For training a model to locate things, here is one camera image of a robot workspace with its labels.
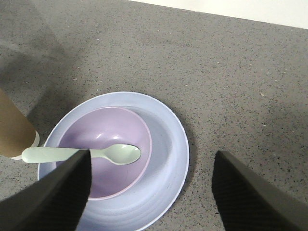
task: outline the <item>spoon handle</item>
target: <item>spoon handle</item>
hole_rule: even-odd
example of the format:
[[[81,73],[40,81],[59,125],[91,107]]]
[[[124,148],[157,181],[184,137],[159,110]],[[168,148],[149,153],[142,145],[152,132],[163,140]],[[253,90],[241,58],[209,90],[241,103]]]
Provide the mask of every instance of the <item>spoon handle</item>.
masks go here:
[[[26,163],[46,163],[64,161],[75,154],[78,148],[50,148],[32,147],[26,148],[22,153],[22,159]]]

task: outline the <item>light blue plate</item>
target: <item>light blue plate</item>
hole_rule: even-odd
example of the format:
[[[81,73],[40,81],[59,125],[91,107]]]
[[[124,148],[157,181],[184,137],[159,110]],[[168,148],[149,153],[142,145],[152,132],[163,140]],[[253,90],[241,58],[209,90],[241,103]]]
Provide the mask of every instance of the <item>light blue plate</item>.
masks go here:
[[[158,220],[174,203],[186,179],[189,146],[175,114],[157,99],[135,92],[113,92],[92,98],[70,111],[53,129],[45,146],[56,147],[78,118],[97,108],[116,106],[134,111],[146,122],[153,152],[143,177],[123,194],[88,201],[78,231],[141,231]],[[55,168],[40,164],[38,178]]]

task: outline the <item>gray countertop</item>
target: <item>gray countertop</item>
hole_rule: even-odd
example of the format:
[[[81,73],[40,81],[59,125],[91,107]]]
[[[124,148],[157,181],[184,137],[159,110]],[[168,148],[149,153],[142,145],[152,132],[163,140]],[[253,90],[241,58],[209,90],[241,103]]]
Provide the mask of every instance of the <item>gray countertop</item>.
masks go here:
[[[128,1],[0,2],[0,87],[41,135],[94,96],[135,91],[169,106],[190,167],[147,231],[224,230],[211,192],[217,150],[308,203],[308,30]],[[37,165],[0,157],[0,199]]]

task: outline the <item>mint green spoon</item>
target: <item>mint green spoon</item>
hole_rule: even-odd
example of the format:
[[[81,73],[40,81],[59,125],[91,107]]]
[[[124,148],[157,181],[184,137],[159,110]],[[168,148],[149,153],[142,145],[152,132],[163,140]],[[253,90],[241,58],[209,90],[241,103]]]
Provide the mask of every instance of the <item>mint green spoon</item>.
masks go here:
[[[76,153],[78,148],[32,147],[22,153],[27,163],[64,161]],[[140,158],[140,149],[128,144],[114,144],[105,149],[90,149],[91,158],[105,158],[115,165],[128,165]]]

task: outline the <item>purple bowl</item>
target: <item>purple bowl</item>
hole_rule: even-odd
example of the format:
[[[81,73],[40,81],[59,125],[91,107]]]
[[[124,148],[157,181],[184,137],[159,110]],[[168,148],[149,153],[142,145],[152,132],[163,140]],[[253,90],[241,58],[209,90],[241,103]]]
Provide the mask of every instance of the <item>purple bowl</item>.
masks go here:
[[[152,152],[150,131],[136,113],[125,108],[104,107],[82,116],[61,137],[58,146],[65,148],[103,149],[117,143],[139,147],[141,157],[123,166],[104,158],[93,158],[89,200],[117,196],[141,178]]]

